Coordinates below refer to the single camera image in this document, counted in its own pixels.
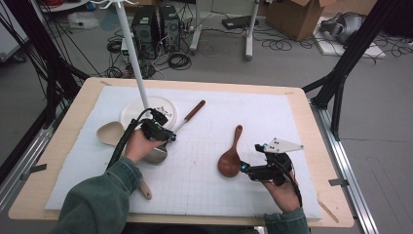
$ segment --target person's right hand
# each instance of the person's right hand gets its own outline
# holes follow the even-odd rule
[[[291,177],[295,179],[294,172],[290,172]],[[277,206],[283,212],[292,212],[300,207],[300,202],[298,201],[297,194],[295,194],[294,188],[290,181],[286,181],[281,186],[276,186],[272,182],[262,182],[262,184],[267,188],[276,202]]]
[[[125,156],[137,164],[137,162],[145,157],[153,148],[163,143],[165,142],[147,139],[141,129],[135,130],[128,141]]]

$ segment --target gray floor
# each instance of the gray floor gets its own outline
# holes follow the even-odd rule
[[[120,26],[113,12],[98,10],[96,15],[99,28],[75,31],[71,36],[96,69],[103,71],[108,66],[107,38]],[[220,19],[207,19],[204,25],[223,29]],[[267,27],[261,21],[258,28]],[[76,67],[94,73],[69,42],[66,46]],[[307,50],[292,43],[291,50],[284,52],[254,41],[253,60],[246,61],[242,36],[205,31],[188,70],[167,69],[163,71],[166,77],[157,73],[153,79],[304,87],[326,75],[338,59],[322,56],[316,46]],[[340,137],[380,233],[409,233],[413,229],[412,65],[412,55],[395,58],[387,53],[377,64],[363,58],[348,78],[343,98]],[[0,90],[2,163],[45,102],[29,62],[1,64]],[[315,94],[308,93],[308,98]],[[7,210],[0,215],[5,233],[44,233],[55,224],[10,220]],[[357,224],[350,229],[313,228],[312,232],[361,233]]]

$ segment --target green sleeve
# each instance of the green sleeve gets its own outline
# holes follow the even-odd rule
[[[86,179],[67,194],[51,233],[121,233],[129,213],[129,197],[142,174],[121,158],[103,175]]]
[[[302,208],[282,214],[264,214],[265,225],[269,234],[308,234],[309,226]]]

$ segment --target metal frame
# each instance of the metal frame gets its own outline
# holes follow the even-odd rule
[[[36,164],[37,160],[45,150],[55,131],[53,125],[48,129],[42,129],[31,141],[30,145],[21,156],[12,172],[0,186],[0,213],[14,197],[20,185],[25,182],[25,177],[30,174],[30,169]]]
[[[371,215],[370,210],[367,207],[367,203],[364,200],[360,187],[355,174],[353,173],[352,166],[350,165],[349,159],[346,152],[344,151],[343,144],[335,139],[334,134],[329,130],[331,127],[331,117],[327,110],[318,109],[317,114],[319,115],[320,120],[322,121],[322,126],[327,139],[330,143],[330,147],[335,158],[335,162],[340,170],[342,179],[345,179],[348,182],[347,189],[350,198],[353,201],[354,208],[357,213],[358,220],[361,224],[364,233],[368,234],[377,234],[376,223],[374,222],[373,216]]]
[[[304,92],[308,93],[321,87],[317,96],[313,97],[311,101],[312,104],[322,109],[326,109],[328,103],[335,97],[331,132],[336,140],[340,140],[338,131],[346,79],[365,51],[370,47],[377,34],[391,18],[400,2],[401,0],[378,0],[332,71],[303,88]]]

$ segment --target wooden table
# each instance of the wooden table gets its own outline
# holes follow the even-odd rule
[[[336,178],[330,157],[319,132],[315,117],[304,92],[299,88],[213,84],[174,81],[144,81],[146,88],[193,91],[223,91],[235,93],[270,94],[286,96],[301,139],[306,145],[306,160],[317,191],[323,219],[310,220],[310,226],[351,227],[354,219],[340,186],[330,186]],[[69,154],[85,121],[94,108],[100,91],[105,86],[136,86],[134,80],[90,78],[66,113],[55,135],[40,158],[38,165],[47,164],[45,171],[32,174],[14,204],[9,217],[15,219],[57,219],[59,211],[47,211],[45,205],[55,186],[65,157]],[[130,214],[129,222],[264,225],[261,217],[189,216],[170,214]]]

